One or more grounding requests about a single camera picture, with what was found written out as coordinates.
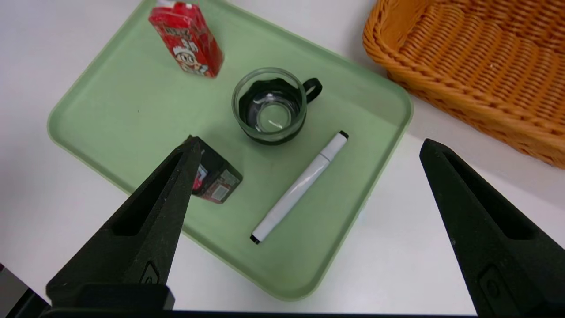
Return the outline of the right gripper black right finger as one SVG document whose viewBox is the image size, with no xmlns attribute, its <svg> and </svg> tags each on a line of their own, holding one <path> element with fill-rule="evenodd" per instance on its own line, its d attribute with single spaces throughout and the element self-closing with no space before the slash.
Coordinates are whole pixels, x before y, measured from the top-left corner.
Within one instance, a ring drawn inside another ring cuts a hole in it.
<svg viewBox="0 0 565 318">
<path fill-rule="evenodd" d="M 419 158 L 477 314 L 562 318 L 564 249 L 450 148 Z"/>
</svg>

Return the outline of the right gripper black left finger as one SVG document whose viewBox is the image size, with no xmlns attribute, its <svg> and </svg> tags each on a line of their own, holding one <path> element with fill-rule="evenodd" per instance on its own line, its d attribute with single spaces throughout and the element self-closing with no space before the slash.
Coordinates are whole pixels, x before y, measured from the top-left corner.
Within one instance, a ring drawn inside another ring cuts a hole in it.
<svg viewBox="0 0 565 318">
<path fill-rule="evenodd" d="M 163 160 L 49 281 L 53 308 L 172 309 L 167 280 L 200 158 L 186 140 Z"/>
</svg>

